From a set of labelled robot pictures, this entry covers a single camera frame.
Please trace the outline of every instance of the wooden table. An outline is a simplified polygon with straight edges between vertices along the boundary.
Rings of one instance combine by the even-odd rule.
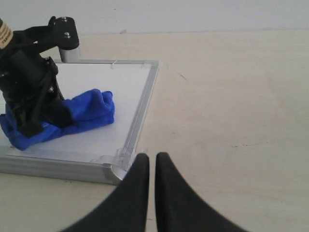
[[[250,231],[309,231],[309,31],[81,36],[83,59],[155,59],[138,152],[167,151],[215,209]],[[49,52],[54,58],[56,51]],[[0,230],[49,232],[113,186],[0,174]]]

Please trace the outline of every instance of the white board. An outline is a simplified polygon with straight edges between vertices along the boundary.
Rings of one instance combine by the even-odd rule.
[[[114,123],[91,131],[13,148],[0,131],[0,172],[117,184],[134,159],[158,69],[156,61],[80,61],[59,63],[58,84],[71,99],[98,88],[111,91]],[[5,111],[0,98],[0,112]]]

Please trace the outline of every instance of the blue towel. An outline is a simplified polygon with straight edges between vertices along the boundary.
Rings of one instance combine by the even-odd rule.
[[[87,91],[72,100],[64,100],[63,104],[71,112],[74,124],[60,129],[43,122],[44,131],[31,138],[27,138],[17,131],[16,121],[10,108],[6,105],[6,114],[0,115],[0,124],[11,144],[19,150],[46,142],[67,134],[75,134],[102,127],[114,122],[115,106],[112,93],[101,92],[98,89]]]

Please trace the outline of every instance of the white surface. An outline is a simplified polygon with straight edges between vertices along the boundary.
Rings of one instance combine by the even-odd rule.
[[[150,156],[147,232],[156,232],[159,151],[170,153],[204,200],[248,231],[309,231],[309,31],[81,41],[84,59],[163,63],[137,147]],[[0,183],[1,232],[59,231],[113,189],[8,174],[0,174]]]
[[[114,157],[125,145],[133,118],[146,84],[149,65],[58,64],[57,76],[65,99],[98,88],[111,91],[115,103],[115,122],[111,125],[79,134],[67,135],[40,143],[20,152],[10,147],[0,131],[0,145],[7,146],[10,155],[78,162],[99,162]]]
[[[308,8],[308,0],[10,0],[0,17],[15,30],[71,16],[80,33],[304,29]]]

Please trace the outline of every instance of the white wall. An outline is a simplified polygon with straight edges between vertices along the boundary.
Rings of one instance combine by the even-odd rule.
[[[303,29],[309,0],[8,0],[0,8],[13,30],[52,15],[73,17],[80,33]]]

